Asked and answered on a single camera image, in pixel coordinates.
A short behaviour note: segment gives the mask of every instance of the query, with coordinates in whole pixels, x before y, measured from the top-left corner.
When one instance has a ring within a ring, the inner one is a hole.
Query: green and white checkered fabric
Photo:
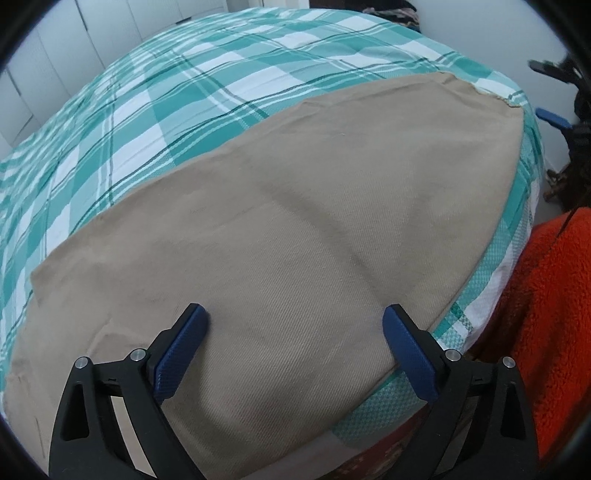
[[[542,152],[525,95],[502,74],[377,17],[249,9],[180,25],[132,50],[0,162],[0,393],[32,295],[31,272],[98,213],[305,98],[438,70],[525,108],[521,159],[501,224],[434,333],[442,345],[465,350],[531,230]],[[394,373],[334,432],[354,443],[417,405],[405,377]]]

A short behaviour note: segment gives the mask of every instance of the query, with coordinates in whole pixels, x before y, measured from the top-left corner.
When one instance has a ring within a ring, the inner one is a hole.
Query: blue gripper pad
[[[208,315],[200,305],[162,356],[154,370],[154,399],[158,405],[172,397],[207,333]]]
[[[384,310],[382,328],[390,351],[406,373],[417,397],[429,403],[437,400],[435,368],[392,307]]]
[[[552,127],[557,128],[558,130],[561,130],[561,131],[562,130],[571,130],[573,127],[566,118],[564,118],[560,115],[556,115],[556,113],[552,113],[544,108],[536,108],[535,115],[540,120],[543,120],[544,122],[548,122]]]

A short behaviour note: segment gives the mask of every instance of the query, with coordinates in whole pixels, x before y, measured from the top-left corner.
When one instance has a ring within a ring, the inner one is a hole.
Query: blue clamp
[[[158,405],[176,393],[208,328],[209,314],[201,305],[192,303],[173,327],[160,332],[150,345],[148,379]]]
[[[573,126],[566,118],[560,115],[556,115],[556,113],[552,113],[544,108],[536,108],[535,115],[540,120],[547,122],[552,127],[557,128],[561,132],[573,129]]]
[[[439,398],[445,374],[444,351],[433,336],[420,330],[398,305],[384,311],[382,328],[390,351],[406,373],[417,397],[429,403]]]

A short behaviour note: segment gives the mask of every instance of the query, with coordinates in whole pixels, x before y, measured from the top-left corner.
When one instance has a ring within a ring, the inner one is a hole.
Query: clothing pile
[[[385,18],[420,32],[416,7],[406,0],[371,0],[371,6],[362,10],[364,14]]]

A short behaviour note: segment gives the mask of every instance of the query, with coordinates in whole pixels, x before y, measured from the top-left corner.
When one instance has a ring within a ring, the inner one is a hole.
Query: floor
[[[548,186],[548,182],[544,180],[542,183],[542,188],[540,192],[540,200],[538,202],[538,208],[535,211],[535,218],[534,218],[534,225],[539,225],[540,223],[547,222],[548,220],[552,220],[552,218],[556,218],[562,214],[562,209],[560,205],[556,201],[546,202],[542,197],[542,192],[549,190],[550,187]]]

